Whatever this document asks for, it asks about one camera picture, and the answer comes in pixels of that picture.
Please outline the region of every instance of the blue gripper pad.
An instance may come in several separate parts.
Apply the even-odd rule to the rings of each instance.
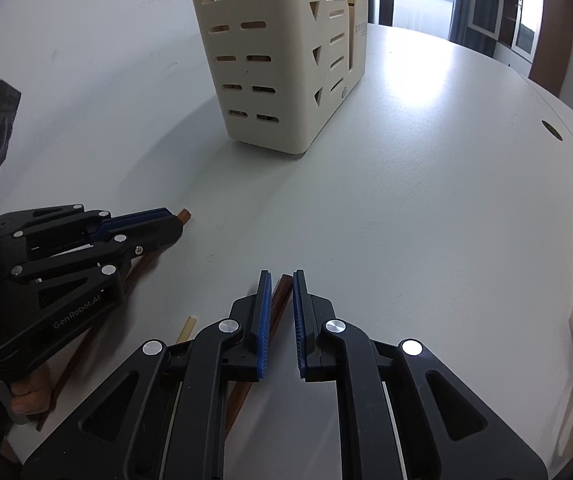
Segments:
[[[260,286],[258,287],[258,295],[256,301],[260,303],[260,325],[258,326],[258,348],[256,354],[258,356],[258,379],[263,379],[266,374],[266,362],[268,360],[268,332],[271,325],[271,273],[266,271],[262,273],[260,279]]]
[[[301,292],[297,272],[293,274],[293,316],[295,317],[295,344],[297,345],[297,364],[300,368],[300,378],[305,378],[306,355],[304,355],[304,316],[301,310]]]

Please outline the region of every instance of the triangle cutout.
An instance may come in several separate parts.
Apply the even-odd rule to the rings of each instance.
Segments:
[[[426,381],[451,440],[457,442],[486,427],[484,417],[438,372],[429,372]]]
[[[135,393],[140,374],[131,372],[118,387],[82,422],[82,431],[113,442],[119,434],[126,409]]]
[[[317,9],[319,9],[319,2],[309,2],[311,6],[311,12],[313,13],[313,18],[317,20]]]

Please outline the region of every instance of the slot hole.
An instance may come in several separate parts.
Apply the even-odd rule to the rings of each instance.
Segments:
[[[341,40],[342,38],[344,38],[344,32],[342,32],[341,34],[338,34],[337,36],[333,36],[330,39],[329,43],[330,44],[336,43],[337,41]]]
[[[333,70],[340,62],[342,62],[343,59],[344,56],[340,57],[339,59],[336,59],[333,63],[331,63],[330,69]]]
[[[562,136],[559,134],[559,131],[557,131],[551,124],[547,123],[546,121],[542,121],[541,123],[557,140],[564,140],[562,139]]]
[[[335,90],[335,88],[337,88],[337,85],[339,85],[340,83],[342,83],[343,80],[344,80],[344,78],[340,79],[337,83],[335,83],[335,85],[332,86],[332,88],[330,89],[330,91],[333,92],[333,90]]]
[[[270,86],[253,86],[253,92],[266,92],[267,94],[274,94],[276,89],[271,88]]]
[[[277,117],[272,117],[270,115],[257,114],[256,117],[260,121],[268,121],[269,123],[279,123],[279,121],[280,121]]]
[[[208,32],[209,34],[217,34],[218,32],[226,32],[227,30],[231,30],[231,27],[228,25],[217,25],[215,27],[211,27]]]
[[[247,61],[259,61],[263,63],[268,63],[271,61],[270,56],[247,56]]]
[[[4,148],[4,143],[7,140],[7,130],[8,130],[8,126],[7,126],[7,121],[6,121],[6,117],[4,117],[2,119],[2,124],[0,124],[0,152],[2,151],[2,149]]]
[[[243,22],[240,23],[241,28],[266,28],[266,22]]]

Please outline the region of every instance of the wooden chopstick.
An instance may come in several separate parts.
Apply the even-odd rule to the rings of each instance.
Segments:
[[[191,219],[191,213],[189,213],[188,210],[186,210],[186,209],[182,209],[182,211],[180,211],[177,214],[177,216],[182,221],[182,223],[184,225],[186,225],[186,222],[188,222]],[[164,251],[164,249],[160,249],[158,251],[155,251],[154,253],[145,254],[135,264],[133,269],[131,269],[131,272],[129,272],[128,276],[124,280],[124,299],[125,300],[128,298],[128,296],[131,294],[131,292],[135,288],[135,285],[137,284],[140,277],[151,267],[151,265],[157,259],[157,257],[160,256],[162,251]],[[49,404],[48,410],[46,410],[44,413],[41,413],[39,418],[38,418],[38,424],[36,425],[36,430],[42,431],[42,428],[44,427],[44,423],[46,422],[46,419],[48,418],[49,413],[51,413],[55,409],[55,405],[57,404],[57,399],[60,397],[62,390],[66,386],[66,383],[69,381],[69,379],[73,375],[75,368],[77,368],[78,364],[86,356],[87,351],[89,350],[91,343],[93,343],[93,341],[97,337],[98,333],[100,332],[100,329],[103,326],[104,326],[104,322],[98,323],[96,325],[93,325],[91,328],[89,328],[88,332],[84,336],[84,339],[82,339],[82,342],[80,343],[80,345],[73,352],[73,355],[71,356],[71,359],[69,360],[66,367],[64,368],[64,371],[62,372],[60,378],[55,383],[53,391],[51,391],[51,403]]]
[[[282,314],[284,314],[284,309],[286,308],[286,304],[288,303],[292,290],[293,277],[288,274],[283,274],[276,288],[276,292],[273,295],[273,299],[271,300],[271,325],[268,330],[269,343],[278,330],[278,325],[282,319]],[[233,386],[226,406],[226,436],[229,435],[233,424],[235,424],[235,420],[240,414],[242,405],[249,395],[250,387],[252,385],[253,383],[237,382],[235,383],[235,386]]]

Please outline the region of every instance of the blue rubber pad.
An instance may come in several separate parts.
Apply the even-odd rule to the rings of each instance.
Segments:
[[[300,284],[297,272],[293,274],[293,316],[295,317],[295,344],[297,345],[297,364],[300,368],[300,378],[306,373],[306,356],[304,351],[304,316],[301,311]]]
[[[167,216],[173,216],[173,213],[162,207],[159,209],[151,209],[150,211],[118,216],[116,218],[107,218],[100,223],[100,227],[97,231],[90,234],[90,241],[92,243],[106,241],[110,231],[129,227],[134,224],[140,224],[142,222],[157,220],[159,218],[166,218]]]
[[[267,272],[268,277],[264,282],[263,290],[258,290],[258,298],[262,295],[262,304],[260,306],[260,326],[258,327],[258,379],[263,379],[266,374],[266,362],[268,360],[268,332],[271,325],[271,293],[273,291],[271,284],[271,273]]]

